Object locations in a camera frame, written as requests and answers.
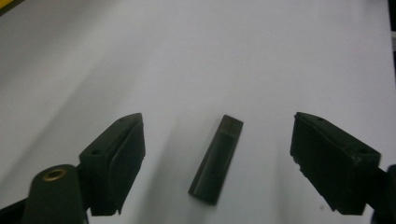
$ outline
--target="screw hole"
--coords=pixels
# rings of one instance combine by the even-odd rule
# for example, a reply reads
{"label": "screw hole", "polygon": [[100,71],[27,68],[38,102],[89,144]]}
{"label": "screw hole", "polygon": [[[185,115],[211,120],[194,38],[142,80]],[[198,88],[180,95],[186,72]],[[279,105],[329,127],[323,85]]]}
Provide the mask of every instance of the screw hole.
{"label": "screw hole", "polygon": [[62,178],[66,174],[65,169],[51,170],[43,176],[45,181],[54,181]]}

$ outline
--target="white backdrop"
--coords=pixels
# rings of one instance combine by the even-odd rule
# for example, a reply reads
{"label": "white backdrop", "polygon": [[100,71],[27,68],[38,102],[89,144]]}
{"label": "white backdrop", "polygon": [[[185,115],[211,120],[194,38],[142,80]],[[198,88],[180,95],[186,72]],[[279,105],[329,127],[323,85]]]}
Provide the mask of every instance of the white backdrop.
{"label": "white backdrop", "polygon": [[[29,0],[0,18],[0,207],[142,112],[121,216],[91,223],[369,223],[333,213],[289,155],[323,117],[396,163],[386,0]],[[223,114],[245,122],[216,207],[187,191]]]}

